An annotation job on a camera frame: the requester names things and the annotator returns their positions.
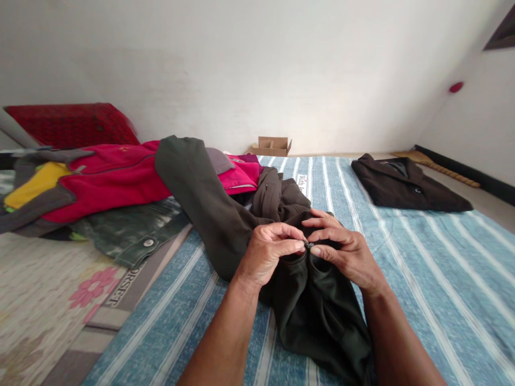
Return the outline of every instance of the broom handle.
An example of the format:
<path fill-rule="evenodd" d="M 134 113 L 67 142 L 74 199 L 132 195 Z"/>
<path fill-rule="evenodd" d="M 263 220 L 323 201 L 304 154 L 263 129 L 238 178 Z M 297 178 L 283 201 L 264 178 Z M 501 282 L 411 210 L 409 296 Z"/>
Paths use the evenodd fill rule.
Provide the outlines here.
<path fill-rule="evenodd" d="M 421 162 L 421 164 L 426 165 L 427 167 L 430 167 L 433 170 L 436 170 L 437 172 L 443 173 L 445 175 L 448 175 L 449 177 L 452 177 L 460 182 L 463 182 L 464 184 L 467 184 L 473 188 L 479 188 L 481 185 L 475 181 L 469 180 L 466 177 L 463 177 L 461 174 L 455 173 L 447 168 L 444 168 L 443 166 L 440 166 L 434 162 Z"/>

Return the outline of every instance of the finger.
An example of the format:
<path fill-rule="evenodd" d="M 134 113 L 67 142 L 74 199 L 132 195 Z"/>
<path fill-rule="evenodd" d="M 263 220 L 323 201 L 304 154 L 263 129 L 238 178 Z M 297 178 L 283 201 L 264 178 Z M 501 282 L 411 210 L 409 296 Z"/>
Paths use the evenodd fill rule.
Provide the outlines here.
<path fill-rule="evenodd" d="M 265 230 L 269 232 L 270 235 L 279 236 L 279 237 L 291 237 L 296 240 L 304 240 L 304 233 L 300 229 L 295 228 L 294 226 L 285 224 L 283 222 L 273 222 L 272 224 L 265 225 Z"/>
<path fill-rule="evenodd" d="M 315 227 L 315 228 L 334 228 L 336 226 L 339 226 L 340 224 L 338 224 L 334 220 L 333 216 L 330 216 L 330 217 L 324 217 L 324 218 L 313 217 L 311 219 L 304 220 L 302 222 L 302 225 L 304 225 L 305 227 Z"/>
<path fill-rule="evenodd" d="M 352 232 L 344 227 L 341 228 L 324 228 L 313 232 L 307 240 L 309 242 L 316 242 L 319 240 L 333 240 L 343 245 L 349 244 L 352 241 Z"/>
<path fill-rule="evenodd" d="M 330 214 L 324 212 L 324 211 L 321 211 L 321 210 L 318 210 L 318 209 L 315 209 L 315 208 L 311 208 L 311 214 L 314 215 L 315 217 L 332 217 Z"/>
<path fill-rule="evenodd" d="M 281 240 L 272 245 L 272 252 L 277 257 L 291 255 L 300 252 L 302 249 L 305 250 L 304 241 L 300 240 Z"/>
<path fill-rule="evenodd" d="M 330 246 L 316 245 L 311 247 L 310 252 L 315 256 L 333 263 L 338 268 L 340 268 L 345 262 L 344 254 Z"/>

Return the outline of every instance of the white wall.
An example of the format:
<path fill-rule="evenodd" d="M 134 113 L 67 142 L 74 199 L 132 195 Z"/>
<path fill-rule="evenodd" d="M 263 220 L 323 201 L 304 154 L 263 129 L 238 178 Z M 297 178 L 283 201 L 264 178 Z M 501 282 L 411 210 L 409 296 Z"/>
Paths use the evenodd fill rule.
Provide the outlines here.
<path fill-rule="evenodd" d="M 233 152 L 258 135 L 292 154 L 406 149 L 507 3 L 4 0 L 0 105 L 108 101 L 140 140 Z"/>
<path fill-rule="evenodd" d="M 0 131 L 0 150 L 19 149 L 21 146 Z"/>
<path fill-rule="evenodd" d="M 482 52 L 417 143 L 515 186 L 515 48 Z"/>

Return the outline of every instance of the forearm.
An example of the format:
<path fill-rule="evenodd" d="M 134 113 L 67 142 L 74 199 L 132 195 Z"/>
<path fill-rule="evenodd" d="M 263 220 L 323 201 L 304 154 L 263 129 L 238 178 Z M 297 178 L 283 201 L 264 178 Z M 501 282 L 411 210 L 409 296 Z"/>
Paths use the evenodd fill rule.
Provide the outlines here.
<path fill-rule="evenodd" d="M 445 384 L 390 287 L 363 298 L 379 384 Z"/>
<path fill-rule="evenodd" d="M 242 384 L 259 288 L 234 277 L 178 384 Z"/>

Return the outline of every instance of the zipper pull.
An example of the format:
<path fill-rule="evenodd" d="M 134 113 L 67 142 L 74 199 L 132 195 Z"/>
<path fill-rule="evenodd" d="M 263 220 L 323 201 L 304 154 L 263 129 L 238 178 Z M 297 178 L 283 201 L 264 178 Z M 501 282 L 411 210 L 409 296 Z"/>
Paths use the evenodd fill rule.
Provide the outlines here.
<path fill-rule="evenodd" d="M 86 165 L 80 165 L 77 169 L 75 169 L 73 174 L 82 174 L 81 172 L 86 168 Z"/>

